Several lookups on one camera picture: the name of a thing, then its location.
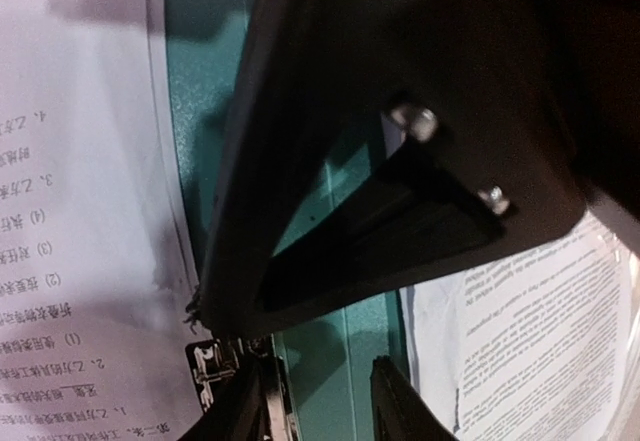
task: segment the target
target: white paper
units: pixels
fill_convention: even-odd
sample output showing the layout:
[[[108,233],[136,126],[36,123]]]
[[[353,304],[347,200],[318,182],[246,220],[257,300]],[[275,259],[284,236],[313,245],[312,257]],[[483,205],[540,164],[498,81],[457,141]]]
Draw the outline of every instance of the white paper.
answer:
[[[562,240],[405,293],[413,381],[434,414],[462,440],[604,435],[625,374],[628,257],[587,214]]]
[[[173,441],[201,415],[161,1],[0,0],[2,440]]]

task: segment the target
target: printed document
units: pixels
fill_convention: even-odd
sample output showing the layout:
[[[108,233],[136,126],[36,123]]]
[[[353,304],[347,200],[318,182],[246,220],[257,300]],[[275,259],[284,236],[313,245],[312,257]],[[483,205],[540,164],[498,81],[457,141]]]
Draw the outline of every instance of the printed document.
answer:
[[[162,2],[0,0],[0,440],[202,414]]]
[[[409,288],[414,386],[461,440],[598,440],[626,371],[629,258],[587,213],[563,239]]]

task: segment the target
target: teal surface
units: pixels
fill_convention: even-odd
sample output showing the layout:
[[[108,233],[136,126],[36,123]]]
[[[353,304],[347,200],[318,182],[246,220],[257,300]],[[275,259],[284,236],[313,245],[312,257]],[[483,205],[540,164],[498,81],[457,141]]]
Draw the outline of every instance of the teal surface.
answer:
[[[201,265],[224,122],[252,0],[166,0],[169,87],[194,255]],[[315,226],[384,156],[376,125],[353,125],[318,175],[281,246]],[[305,441],[373,440],[369,375],[375,357],[404,366],[398,302],[385,294],[278,333]]]

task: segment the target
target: metal screw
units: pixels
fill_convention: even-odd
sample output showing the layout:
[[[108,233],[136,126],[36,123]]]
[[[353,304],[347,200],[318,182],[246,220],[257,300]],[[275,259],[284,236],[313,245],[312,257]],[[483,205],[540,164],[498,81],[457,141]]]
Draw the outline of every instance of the metal screw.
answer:
[[[478,196],[497,216],[502,216],[511,206],[511,201],[504,195],[500,186],[494,186],[488,191],[478,191]]]
[[[400,129],[421,143],[426,143],[438,129],[438,118],[423,106],[402,103],[391,109],[386,117]]]

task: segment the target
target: black plastic part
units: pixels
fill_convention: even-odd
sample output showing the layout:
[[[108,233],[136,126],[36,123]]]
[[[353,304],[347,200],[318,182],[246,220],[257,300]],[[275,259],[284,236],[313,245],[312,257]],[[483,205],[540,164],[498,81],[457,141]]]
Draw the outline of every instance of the black plastic part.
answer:
[[[373,362],[371,397],[375,441],[455,441],[388,357]]]
[[[584,210],[526,0],[256,0],[202,273],[214,335],[260,337],[566,234]],[[317,231],[273,257],[332,143],[399,93],[436,113]],[[500,186],[513,214],[476,199]]]

